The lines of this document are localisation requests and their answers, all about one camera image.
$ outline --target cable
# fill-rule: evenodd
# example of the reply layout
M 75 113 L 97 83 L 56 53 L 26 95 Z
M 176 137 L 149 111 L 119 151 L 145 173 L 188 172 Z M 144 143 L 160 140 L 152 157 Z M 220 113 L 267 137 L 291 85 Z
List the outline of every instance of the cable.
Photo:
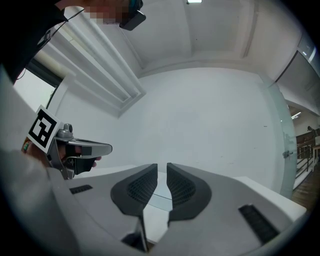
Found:
M 85 9 L 83 8 L 82 10 L 78 11 L 75 15 L 73 15 L 72 17 L 68 18 L 68 21 L 70 21 L 72 18 L 74 18 L 75 16 L 77 16 L 79 13 L 83 12 Z M 57 28 L 56 31 L 53 32 L 52 36 L 53 37 L 57 32 L 58 30 L 66 23 L 66 21 L 60 26 Z
M 22 75 L 21 77 L 17 78 L 16 81 L 24 77 L 24 75 L 25 75 L 25 73 L 26 73 L 26 70 L 27 70 L 27 67 L 24 68 L 23 75 Z

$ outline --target white ceiling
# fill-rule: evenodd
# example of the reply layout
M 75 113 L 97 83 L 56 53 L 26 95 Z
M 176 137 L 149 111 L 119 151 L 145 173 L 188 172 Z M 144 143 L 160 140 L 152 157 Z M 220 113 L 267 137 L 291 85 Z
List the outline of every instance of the white ceiling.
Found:
M 203 0 L 187 4 L 187 0 L 144 0 L 143 3 L 141 12 L 146 21 L 133 31 L 114 26 L 127 49 L 121 38 L 111 32 L 111 26 L 100 26 L 138 77 L 181 66 L 247 64 L 246 50 L 255 25 L 255 1 Z

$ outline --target hand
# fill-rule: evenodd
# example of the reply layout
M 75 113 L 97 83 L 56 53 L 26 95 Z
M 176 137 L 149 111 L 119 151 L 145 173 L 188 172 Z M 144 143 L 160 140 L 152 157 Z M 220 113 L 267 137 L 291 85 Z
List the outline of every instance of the hand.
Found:
M 59 152 L 59 156 L 60 156 L 60 159 L 64 159 L 66 157 L 66 146 L 65 145 L 58 145 L 58 152 Z M 75 146 L 75 152 L 77 154 L 81 154 L 81 147 L 80 146 Z M 101 160 L 101 156 L 97 157 L 95 160 L 96 161 L 100 161 Z M 92 167 L 96 167 L 97 166 L 97 163 L 94 162 Z
M 58 152 L 59 152 L 59 156 L 60 159 L 62 160 L 63 158 L 66 157 L 66 146 L 65 145 L 58 145 Z M 75 147 L 75 152 L 78 154 L 81 154 L 81 147 L 80 146 L 76 146 Z M 40 149 L 38 148 L 35 144 L 33 144 L 31 141 L 29 142 L 29 146 L 25 152 L 27 155 L 39 160 L 45 167 L 50 167 L 46 154 Z M 95 160 L 99 161 L 101 160 L 101 156 L 97 157 Z M 94 162 L 92 167 L 96 167 L 97 163 Z

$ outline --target ceiling beam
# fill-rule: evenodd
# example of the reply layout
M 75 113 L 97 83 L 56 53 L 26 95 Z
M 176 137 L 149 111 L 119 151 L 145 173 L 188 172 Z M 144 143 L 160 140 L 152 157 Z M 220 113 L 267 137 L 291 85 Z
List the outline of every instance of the ceiling beam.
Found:
M 78 7 L 70 9 L 73 13 L 78 10 Z M 127 62 L 99 25 L 88 18 L 87 13 L 80 13 L 71 22 L 67 22 L 62 29 L 68 30 L 73 40 L 91 55 L 132 98 L 139 94 L 146 94 Z
M 143 69 L 141 77 L 186 68 L 229 68 L 255 72 L 248 58 L 240 58 L 234 51 L 196 51 L 192 57 L 173 56 L 151 62 Z
M 184 58 L 190 58 L 193 54 L 192 42 L 188 19 L 186 15 L 185 0 L 169 0 L 176 19 L 176 25 L 180 33 L 181 54 Z
M 234 51 L 240 58 L 248 56 L 257 23 L 258 3 L 254 0 L 240 0 L 238 31 Z
M 58 32 L 54 35 L 52 40 L 50 40 L 52 45 L 56 47 L 69 61 L 75 64 L 76 68 L 85 72 L 90 78 L 94 79 L 105 91 L 109 91 L 111 94 L 116 96 L 122 102 L 128 99 L 128 95 L 119 89 L 118 82 L 107 72 L 103 73 L 99 70 L 93 62 L 91 62 L 88 57 L 89 54 L 84 49 L 80 47 L 74 40 L 67 41 Z
M 125 34 L 124 30 L 122 28 L 120 28 L 119 26 L 116 26 L 116 27 L 117 27 L 118 31 L 120 32 L 120 34 L 123 36 L 123 39 L 124 39 L 126 45 L 129 47 L 129 49 L 131 50 L 132 54 L 136 58 L 136 61 L 138 62 L 140 68 L 144 69 L 145 68 L 145 64 L 143 63 L 143 61 L 141 60 L 141 58 L 140 58 L 139 54 L 137 53 L 136 49 L 134 48 L 134 46 L 132 45 L 132 43 L 128 39 L 128 37 Z
M 122 102 L 112 95 L 107 89 L 105 89 L 102 85 L 100 85 L 96 80 L 89 77 L 87 74 L 82 72 L 82 70 L 77 67 L 72 61 L 68 59 L 67 56 L 64 55 L 59 49 L 64 48 L 64 43 L 57 41 L 59 37 L 59 33 L 47 43 L 45 47 L 42 48 L 42 51 L 46 53 L 48 56 L 51 56 L 56 62 L 65 67 L 68 74 L 73 74 L 80 80 L 84 85 L 87 85 L 89 89 L 95 93 L 96 95 L 100 95 L 103 97 L 106 104 L 110 105 L 112 108 L 121 109 Z

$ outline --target glass door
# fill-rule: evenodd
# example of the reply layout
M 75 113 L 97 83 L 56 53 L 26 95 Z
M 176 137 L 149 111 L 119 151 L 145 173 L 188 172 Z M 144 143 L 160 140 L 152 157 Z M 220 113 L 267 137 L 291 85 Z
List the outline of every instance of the glass door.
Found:
M 284 151 L 282 156 L 284 159 L 284 172 L 280 194 L 291 199 L 297 173 L 297 140 L 294 123 L 289 107 L 278 85 L 273 83 L 267 88 L 267 91 L 274 102 L 283 134 Z

